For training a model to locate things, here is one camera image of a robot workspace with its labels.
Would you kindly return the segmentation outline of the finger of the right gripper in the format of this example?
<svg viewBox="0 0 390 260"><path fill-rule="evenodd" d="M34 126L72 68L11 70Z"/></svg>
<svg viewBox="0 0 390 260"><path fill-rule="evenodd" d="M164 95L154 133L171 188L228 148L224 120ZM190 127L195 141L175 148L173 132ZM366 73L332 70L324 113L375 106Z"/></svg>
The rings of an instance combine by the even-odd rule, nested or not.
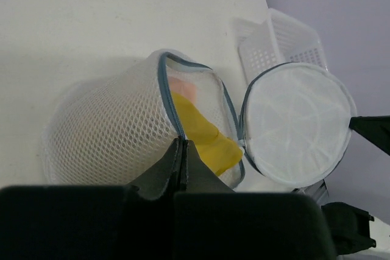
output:
<svg viewBox="0 0 390 260"><path fill-rule="evenodd" d="M350 119L349 128L389 155L389 124L389 116L357 116Z"/></svg>

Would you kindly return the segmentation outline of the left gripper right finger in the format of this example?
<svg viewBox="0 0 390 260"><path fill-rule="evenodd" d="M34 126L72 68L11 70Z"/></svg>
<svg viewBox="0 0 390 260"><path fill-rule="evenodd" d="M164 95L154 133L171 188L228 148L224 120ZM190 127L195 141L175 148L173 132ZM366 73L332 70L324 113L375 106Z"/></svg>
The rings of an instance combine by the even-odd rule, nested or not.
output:
<svg viewBox="0 0 390 260"><path fill-rule="evenodd" d="M185 191L174 204L174 259L336 259L320 207L294 193L216 192L183 143Z"/></svg>

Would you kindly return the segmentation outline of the yellow cloth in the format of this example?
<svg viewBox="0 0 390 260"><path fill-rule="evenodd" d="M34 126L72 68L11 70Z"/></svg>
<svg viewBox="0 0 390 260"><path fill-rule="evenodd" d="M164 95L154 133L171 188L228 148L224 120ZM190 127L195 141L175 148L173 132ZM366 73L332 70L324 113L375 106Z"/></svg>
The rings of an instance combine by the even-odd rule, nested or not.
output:
<svg viewBox="0 0 390 260"><path fill-rule="evenodd" d="M222 175L241 161L243 152L235 141L223 135L185 97L172 93L172 99L186 137L215 175Z"/></svg>

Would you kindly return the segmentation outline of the pink bra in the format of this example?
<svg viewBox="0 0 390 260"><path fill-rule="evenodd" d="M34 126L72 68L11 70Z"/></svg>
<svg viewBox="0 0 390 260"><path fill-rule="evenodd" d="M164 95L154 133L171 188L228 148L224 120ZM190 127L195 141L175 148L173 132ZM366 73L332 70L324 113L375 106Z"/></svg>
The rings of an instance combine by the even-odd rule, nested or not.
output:
<svg viewBox="0 0 390 260"><path fill-rule="evenodd" d="M186 99L188 99L191 103L195 104L197 101L197 86L190 83L178 79L176 77L168 77L169 88L172 92L177 93Z"/></svg>

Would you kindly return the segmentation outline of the white mesh laundry bag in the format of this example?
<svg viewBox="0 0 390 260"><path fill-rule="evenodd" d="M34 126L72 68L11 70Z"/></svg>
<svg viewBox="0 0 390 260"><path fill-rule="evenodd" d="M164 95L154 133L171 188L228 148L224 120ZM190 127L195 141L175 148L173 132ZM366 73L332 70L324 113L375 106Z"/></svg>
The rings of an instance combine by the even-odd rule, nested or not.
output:
<svg viewBox="0 0 390 260"><path fill-rule="evenodd" d="M124 184L183 138L231 188L244 178L244 161L279 184L304 188L342 160L354 116L347 88L317 65L263 71L236 112L214 70L156 51L64 95L43 134L43 168L53 184Z"/></svg>

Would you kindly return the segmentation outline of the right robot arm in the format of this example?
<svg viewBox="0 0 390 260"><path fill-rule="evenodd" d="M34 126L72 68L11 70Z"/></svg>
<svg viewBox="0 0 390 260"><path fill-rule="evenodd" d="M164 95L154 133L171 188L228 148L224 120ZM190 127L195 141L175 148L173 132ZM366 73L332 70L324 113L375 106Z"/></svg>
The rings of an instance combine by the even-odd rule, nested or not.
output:
<svg viewBox="0 0 390 260"><path fill-rule="evenodd" d="M389 116L352 117L349 129L389 154ZM337 254L389 259L389 225L367 211L343 202L321 206Z"/></svg>

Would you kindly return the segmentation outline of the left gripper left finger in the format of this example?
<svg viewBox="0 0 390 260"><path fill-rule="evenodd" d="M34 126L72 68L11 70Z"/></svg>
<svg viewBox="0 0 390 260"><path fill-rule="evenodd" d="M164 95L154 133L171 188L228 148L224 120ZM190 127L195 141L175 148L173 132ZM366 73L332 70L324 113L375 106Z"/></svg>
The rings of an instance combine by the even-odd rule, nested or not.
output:
<svg viewBox="0 0 390 260"><path fill-rule="evenodd" d="M129 184L1 190L2 259L171 259L183 141Z"/></svg>

